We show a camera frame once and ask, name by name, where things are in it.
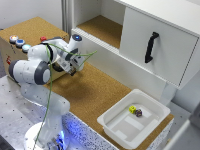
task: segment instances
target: cork board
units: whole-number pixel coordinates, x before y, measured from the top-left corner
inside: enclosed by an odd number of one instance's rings
[[[77,27],[118,49],[120,48],[123,26],[112,20],[97,16]]]
[[[11,35],[24,39],[26,44],[37,45],[41,43],[40,37],[51,39],[56,36],[64,37],[68,34],[40,17],[35,17],[12,27],[0,31],[0,37],[9,42]]]
[[[56,79],[52,90],[70,102],[72,113],[120,150],[123,149],[104,133],[97,118],[130,93],[131,89],[85,63],[84,69],[73,77],[65,74]],[[136,150],[145,150],[172,119],[173,115],[169,115]]]

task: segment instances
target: green cable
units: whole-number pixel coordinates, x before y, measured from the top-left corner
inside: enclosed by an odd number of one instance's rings
[[[93,55],[93,54],[95,54],[95,53],[97,52],[97,51],[95,51],[95,52],[92,52],[92,53],[89,53],[89,54],[82,54],[82,55],[79,55],[79,54],[70,53],[70,52],[68,52],[68,51],[66,51],[66,50],[64,50],[64,49],[62,49],[62,48],[60,48],[60,47],[58,47],[58,46],[56,46],[56,45],[54,45],[54,44],[49,44],[49,45],[52,45],[52,46],[54,46],[54,47],[56,47],[56,48],[58,48],[58,49],[60,49],[60,50],[62,50],[62,51],[64,51],[64,52],[66,52],[66,53],[68,53],[68,54],[75,55],[75,56],[90,56],[90,55]]]
[[[52,91],[52,64],[51,64],[49,49],[48,49],[47,46],[46,46],[46,49],[47,49],[47,54],[48,54],[49,62],[50,62],[50,78],[51,78],[50,92],[49,92],[49,97],[48,97],[47,110],[46,110],[44,119],[43,119],[43,121],[42,121],[42,125],[41,125],[41,127],[40,127],[40,130],[39,130],[39,132],[38,132],[37,138],[36,138],[36,140],[35,140],[35,144],[34,144],[33,150],[35,149],[35,145],[36,145],[36,143],[37,143],[37,141],[38,141],[38,137],[39,137],[40,132],[41,132],[41,130],[42,130],[42,126],[43,126],[44,121],[45,121],[45,119],[46,119],[46,117],[47,117],[47,112],[48,112],[48,110],[49,110],[49,104],[50,104],[51,91]]]

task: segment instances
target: brown box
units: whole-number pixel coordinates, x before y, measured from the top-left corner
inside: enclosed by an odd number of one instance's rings
[[[12,35],[17,35],[20,39],[25,40],[26,44],[31,46],[41,43],[40,37],[45,36],[51,39],[60,36],[67,43],[69,35],[54,25],[48,23],[40,17],[32,18],[25,22],[19,23],[12,27],[0,31],[0,51],[4,63],[5,72],[7,75],[9,63],[13,60],[27,60],[27,55],[15,45],[9,43],[9,38]],[[52,70],[52,79],[55,80],[65,74],[65,72],[56,72]]]

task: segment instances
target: drawer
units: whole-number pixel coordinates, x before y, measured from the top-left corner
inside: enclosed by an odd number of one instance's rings
[[[145,63],[148,43],[153,32],[153,59]],[[198,38],[173,26],[126,8],[120,54],[156,75],[179,86]]]

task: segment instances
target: white plastic bin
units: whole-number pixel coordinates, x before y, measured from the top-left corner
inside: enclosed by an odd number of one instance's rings
[[[142,116],[129,112],[134,105],[142,110]],[[137,148],[147,136],[169,115],[170,109],[140,90],[133,90],[97,121],[105,133],[126,149]]]

